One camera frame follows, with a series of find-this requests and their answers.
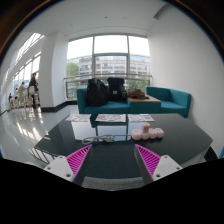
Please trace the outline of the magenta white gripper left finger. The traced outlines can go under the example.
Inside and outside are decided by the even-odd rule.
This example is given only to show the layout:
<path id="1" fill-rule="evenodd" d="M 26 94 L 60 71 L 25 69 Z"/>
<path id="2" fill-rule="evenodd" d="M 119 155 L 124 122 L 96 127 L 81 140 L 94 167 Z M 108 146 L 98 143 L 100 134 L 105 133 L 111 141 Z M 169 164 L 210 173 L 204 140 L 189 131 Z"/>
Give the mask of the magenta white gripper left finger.
<path id="1" fill-rule="evenodd" d="M 91 153 L 92 145 L 87 145 L 68 156 L 59 155 L 44 170 L 70 182 L 82 182 Z"/>

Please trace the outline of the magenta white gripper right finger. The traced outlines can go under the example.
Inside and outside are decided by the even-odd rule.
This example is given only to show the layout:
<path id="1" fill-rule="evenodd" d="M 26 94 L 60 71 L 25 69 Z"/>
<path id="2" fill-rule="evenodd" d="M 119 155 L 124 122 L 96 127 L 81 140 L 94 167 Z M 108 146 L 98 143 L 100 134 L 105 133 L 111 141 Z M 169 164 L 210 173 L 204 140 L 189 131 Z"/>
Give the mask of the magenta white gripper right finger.
<path id="1" fill-rule="evenodd" d="M 154 182 L 182 169 L 168 155 L 159 156 L 138 144 L 135 145 L 134 155 L 144 182 Z"/>

